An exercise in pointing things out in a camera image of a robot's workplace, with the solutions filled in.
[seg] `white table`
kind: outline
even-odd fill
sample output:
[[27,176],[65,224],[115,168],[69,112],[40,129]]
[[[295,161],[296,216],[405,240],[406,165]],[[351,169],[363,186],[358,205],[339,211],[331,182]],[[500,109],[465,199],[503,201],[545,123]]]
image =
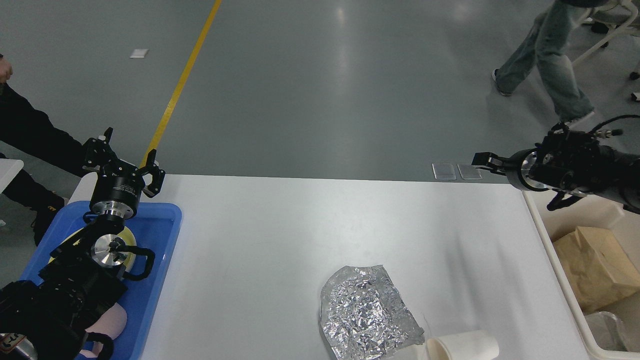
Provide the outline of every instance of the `white table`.
[[333,359],[320,290],[377,264],[427,338],[486,329],[498,359],[589,359],[510,185],[167,175],[151,201],[183,220],[142,359]]
[[22,160],[0,159],[0,192],[4,191],[23,166]]

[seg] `black jacket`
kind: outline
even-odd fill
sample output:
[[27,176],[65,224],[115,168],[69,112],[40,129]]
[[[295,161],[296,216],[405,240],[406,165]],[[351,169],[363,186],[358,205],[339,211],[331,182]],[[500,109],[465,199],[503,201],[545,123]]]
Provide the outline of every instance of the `black jacket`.
[[560,0],[565,4],[574,5],[579,8],[594,8],[596,6],[602,6],[609,0]]

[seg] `plastic bin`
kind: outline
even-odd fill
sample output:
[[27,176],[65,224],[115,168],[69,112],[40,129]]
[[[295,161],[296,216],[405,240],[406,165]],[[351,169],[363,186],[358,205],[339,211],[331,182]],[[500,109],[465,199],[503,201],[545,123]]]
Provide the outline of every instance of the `plastic bin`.
[[[82,216],[88,210],[88,201],[73,202],[60,210],[20,280],[42,283],[38,272],[49,262],[49,253],[67,236],[86,225]],[[142,355],[181,221],[182,212],[176,205],[156,202],[141,202],[138,214],[126,221],[125,224],[134,233],[137,244],[153,250],[156,261],[146,279],[138,282],[124,280],[129,289],[118,303],[127,311],[127,325],[113,342],[115,350],[111,360],[137,360]],[[144,261],[136,261],[132,273],[142,273],[144,266]]]
[[552,240],[574,231],[576,226],[610,229],[629,260],[640,269],[640,215],[624,211],[621,204],[595,195],[590,195],[569,208],[548,211],[547,204],[555,194],[553,191],[524,192],[524,197],[587,351],[598,359],[640,360],[640,292],[602,309],[617,315],[625,324],[628,338],[637,341],[633,341],[628,352],[600,348],[584,319],[552,245]]

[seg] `person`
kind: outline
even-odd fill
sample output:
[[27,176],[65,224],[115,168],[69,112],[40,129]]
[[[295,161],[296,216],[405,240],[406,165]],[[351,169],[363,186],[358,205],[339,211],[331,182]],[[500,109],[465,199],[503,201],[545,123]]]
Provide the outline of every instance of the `person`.
[[545,90],[554,103],[558,123],[576,125],[594,114],[594,107],[575,80],[571,61],[564,54],[571,31],[590,11],[608,0],[555,0],[536,17],[520,47],[492,72],[498,92],[510,96],[538,67]]
[[[44,160],[71,174],[84,176],[85,150],[68,133],[51,124],[46,113],[36,110],[6,82],[13,75],[11,63],[0,54],[0,141],[29,155]],[[3,194],[10,200],[36,211],[33,238],[40,243],[65,200],[37,183],[21,170]]]

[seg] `blue tray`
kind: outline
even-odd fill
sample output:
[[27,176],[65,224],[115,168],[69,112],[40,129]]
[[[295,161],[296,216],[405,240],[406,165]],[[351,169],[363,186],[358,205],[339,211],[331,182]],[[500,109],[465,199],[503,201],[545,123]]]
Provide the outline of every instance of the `blue tray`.
[[[49,262],[49,253],[67,236],[85,226],[82,216],[88,210],[88,201],[73,202],[60,210],[27,264],[21,280],[31,280],[35,284],[42,282],[38,272]],[[142,202],[138,206],[138,214],[125,222],[136,237],[138,246],[149,248],[156,253],[156,261],[146,279],[124,280],[129,290],[118,303],[127,311],[127,325],[114,341],[112,360],[137,360],[142,354],[178,238],[181,220],[182,212],[176,205]],[[133,274],[140,274],[144,270],[145,264],[142,260],[140,258],[135,262],[131,270]]]

